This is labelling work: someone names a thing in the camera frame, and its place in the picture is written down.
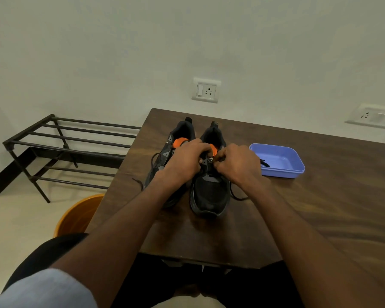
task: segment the plastic container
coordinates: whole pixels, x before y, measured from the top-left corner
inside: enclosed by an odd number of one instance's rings
[[[85,232],[104,193],[87,197],[69,208],[57,223],[54,238],[69,233]]]
[[[271,167],[262,166],[262,175],[296,178],[305,171],[298,153],[289,147],[252,144],[250,150]]]

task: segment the electrical socket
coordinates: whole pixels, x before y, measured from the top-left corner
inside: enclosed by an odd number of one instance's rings
[[[346,123],[385,129],[385,106],[361,104],[350,114]]]
[[[194,78],[192,99],[196,101],[207,101],[218,103],[221,81]]]

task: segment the metal shoe rack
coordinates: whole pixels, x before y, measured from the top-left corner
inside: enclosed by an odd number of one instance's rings
[[[113,126],[117,128],[124,128],[124,129],[141,129],[138,126],[129,126],[129,125],[122,125],[122,124],[111,124],[111,123],[101,123],[101,122],[93,122],[93,121],[85,121],[85,120],[75,120],[71,118],[58,118],[54,114],[50,114],[49,116],[43,118],[42,120],[38,121],[37,123],[31,125],[27,129],[21,131],[20,133],[14,135],[10,139],[3,142],[3,145],[5,146],[6,150],[10,153],[10,155],[13,157],[14,162],[16,165],[26,174],[27,178],[33,183],[33,185],[37,188],[37,190],[41,193],[41,195],[44,197],[44,199],[47,201],[47,203],[50,203],[50,200],[46,196],[46,194],[43,192],[43,190],[40,188],[40,186],[37,184],[38,180],[45,180],[45,181],[53,181],[56,183],[63,183],[63,184],[69,184],[69,185],[76,185],[76,186],[85,186],[85,187],[93,187],[93,188],[100,188],[100,189],[108,189],[106,186],[99,186],[99,185],[91,185],[91,184],[85,184],[85,183],[78,183],[75,181],[66,181],[66,180],[60,180],[60,179],[53,179],[53,178],[46,178],[42,177],[48,170],[60,170],[60,171],[69,171],[69,172],[78,172],[78,173],[86,173],[86,174],[95,174],[95,175],[103,175],[103,176],[114,176],[114,174],[109,173],[101,173],[101,172],[93,172],[93,171],[84,171],[84,170],[78,170],[77,162],[74,157],[74,154],[78,155],[87,155],[92,157],[102,157],[106,159],[115,159],[115,160],[124,160],[125,155],[115,155],[115,154],[106,154],[106,153],[98,153],[98,152],[89,152],[89,151],[80,151],[80,150],[72,150],[68,147],[67,140],[77,141],[77,142],[88,142],[92,144],[100,144],[100,145],[108,145],[108,146],[115,146],[115,147],[122,147],[122,148],[130,148],[131,145],[123,145],[123,144],[117,144],[113,142],[101,142],[98,140],[90,140],[90,139],[83,139],[83,138],[76,138],[76,137],[67,137],[63,136],[62,130],[74,130],[79,132],[86,132],[86,133],[94,133],[94,134],[103,134],[103,135],[112,135],[112,136],[120,136],[120,137],[128,137],[128,138],[136,138],[136,135],[129,135],[129,134],[122,134],[122,133],[113,133],[113,132],[104,132],[104,131],[98,131],[98,130],[89,130],[89,129],[79,129],[75,127],[68,127],[68,126],[61,126],[59,125],[59,121],[68,121],[68,122],[76,122],[81,124],[95,124],[95,125],[102,125],[102,126]],[[38,130],[41,127],[46,128],[53,128],[57,129],[59,135],[52,135],[52,134],[46,134],[46,133],[38,133],[36,130]],[[59,138],[63,141],[63,148],[59,147],[53,147],[53,146],[47,146],[47,145],[40,145],[40,144],[34,144],[30,142],[22,142],[21,139],[26,137],[27,135],[36,135],[36,136],[44,136],[44,137],[50,137],[50,138]],[[57,151],[56,157],[52,158],[45,166],[43,166],[36,174],[31,175],[27,169],[21,164],[18,157],[14,153],[14,145],[23,145],[23,146],[29,146],[33,148],[41,148],[46,150],[53,150]],[[70,169],[70,168],[64,168],[64,167],[55,167],[54,165],[58,160],[61,159],[63,154],[69,154],[71,156],[71,159],[74,163],[74,166],[76,169]]]

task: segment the orange bucket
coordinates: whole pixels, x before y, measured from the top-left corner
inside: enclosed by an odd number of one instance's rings
[[[103,197],[104,193],[92,195],[74,204],[60,218],[53,237],[85,232]]]

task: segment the shoe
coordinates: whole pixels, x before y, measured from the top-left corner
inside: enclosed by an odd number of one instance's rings
[[[155,174],[162,170],[165,165],[168,163],[176,148],[180,147],[185,142],[195,139],[194,127],[192,124],[192,119],[186,117],[184,121],[180,121],[175,129],[173,129],[168,139],[161,150],[161,152],[156,153],[151,158],[151,170],[147,175],[147,179],[144,184],[144,188],[149,185],[153,180]],[[154,157],[158,155],[157,159],[153,163]],[[164,203],[165,208],[172,207],[175,205],[181,198],[181,196],[187,190],[185,184],[181,186],[176,192],[174,192],[169,199]]]
[[[226,147],[222,133],[217,122],[205,130],[201,140],[210,144],[213,157],[222,148]],[[203,159],[200,172],[194,176],[190,189],[190,207],[198,216],[220,216],[230,202],[229,181],[214,168],[212,160],[206,152],[201,155]]]

